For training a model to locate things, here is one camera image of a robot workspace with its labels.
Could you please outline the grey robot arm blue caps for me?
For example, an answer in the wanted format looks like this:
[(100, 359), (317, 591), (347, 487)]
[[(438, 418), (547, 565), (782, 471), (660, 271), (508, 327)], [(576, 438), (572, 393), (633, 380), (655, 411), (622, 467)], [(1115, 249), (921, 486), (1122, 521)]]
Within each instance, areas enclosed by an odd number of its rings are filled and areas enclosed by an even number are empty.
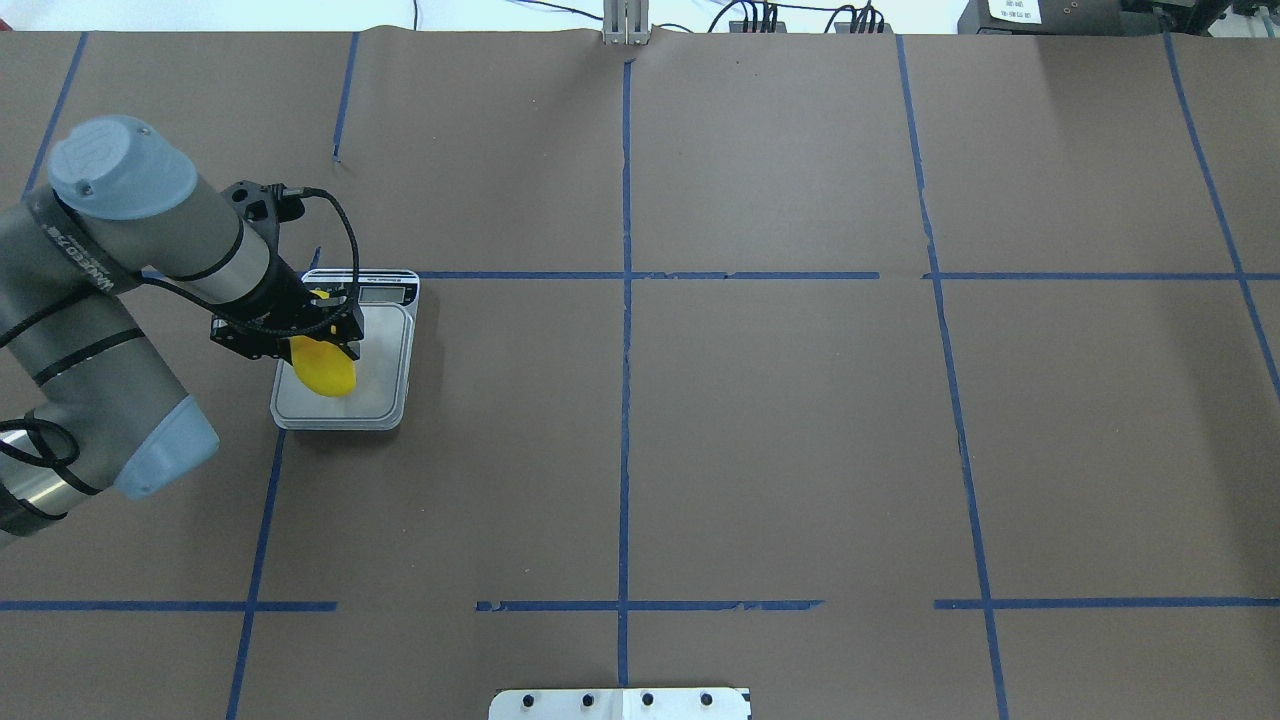
[(280, 255), (282, 224), (325, 190), (215, 190), (154, 126), (95, 117), (55, 145), (47, 183), (3, 213), (3, 347), (44, 404), (3, 423), (3, 543), (106, 489), (145, 498), (205, 464), (218, 433), (122, 296), (165, 290), (209, 313), (212, 342), (297, 366), (358, 359), (360, 284), (319, 293)]

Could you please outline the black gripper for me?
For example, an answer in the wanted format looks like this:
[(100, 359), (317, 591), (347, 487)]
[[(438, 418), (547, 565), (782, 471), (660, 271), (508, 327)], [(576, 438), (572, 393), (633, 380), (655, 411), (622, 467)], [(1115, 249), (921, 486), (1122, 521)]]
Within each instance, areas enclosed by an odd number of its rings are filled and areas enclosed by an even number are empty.
[(310, 334), (358, 361), (365, 337), (358, 301), (317, 301), (279, 251), (282, 225), (298, 220), (305, 214), (307, 200), (332, 201), (333, 196), (319, 188), (260, 184), (246, 179), (228, 186), (221, 196), (243, 222), (243, 240), (253, 232), (264, 241), (268, 265), (264, 278), (244, 299), (218, 306), (211, 319), (210, 340), (242, 357), (292, 364), (289, 337)]

